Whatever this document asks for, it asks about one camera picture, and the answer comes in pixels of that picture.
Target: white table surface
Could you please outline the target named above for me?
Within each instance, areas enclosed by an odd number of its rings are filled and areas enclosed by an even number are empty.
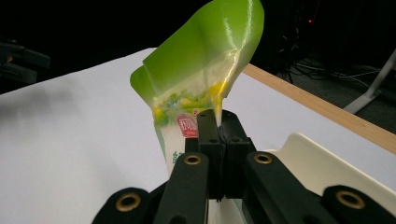
[[[0,223],[91,223],[108,197],[167,180],[151,110],[129,83],[154,49],[0,95]],[[223,109],[258,150],[300,132],[396,191],[396,156],[241,74]]]

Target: black mechanical part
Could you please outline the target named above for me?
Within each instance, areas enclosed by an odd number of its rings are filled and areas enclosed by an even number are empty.
[[[213,110],[198,114],[198,151],[209,160],[209,199],[220,201],[224,197],[222,173],[225,146],[221,142],[219,128]]]
[[[245,174],[271,223],[337,223],[274,154],[249,153]]]
[[[209,160],[199,152],[184,153],[169,177],[154,224],[207,222]]]
[[[340,223],[396,224],[396,217],[388,210],[363,192],[348,186],[326,188],[321,201]]]
[[[151,223],[149,193],[143,189],[122,189],[110,196],[92,224]]]

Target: dark floor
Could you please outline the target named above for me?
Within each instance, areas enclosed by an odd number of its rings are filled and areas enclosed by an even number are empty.
[[[327,74],[312,58],[295,63],[277,76],[338,107],[344,108],[366,93],[381,68],[354,65],[340,74]],[[378,88],[381,93],[356,115],[396,133],[396,72],[392,70]]]

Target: food package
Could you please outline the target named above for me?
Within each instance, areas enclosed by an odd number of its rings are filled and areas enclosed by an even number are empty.
[[[131,86],[151,108],[168,173],[197,137],[196,116],[213,109],[221,125],[222,100],[248,65],[262,37],[260,0],[213,0],[143,60]]]

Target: red logo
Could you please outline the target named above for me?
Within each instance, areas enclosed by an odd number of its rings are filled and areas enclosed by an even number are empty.
[[[177,124],[185,137],[197,137],[197,122],[188,114],[177,115]]]

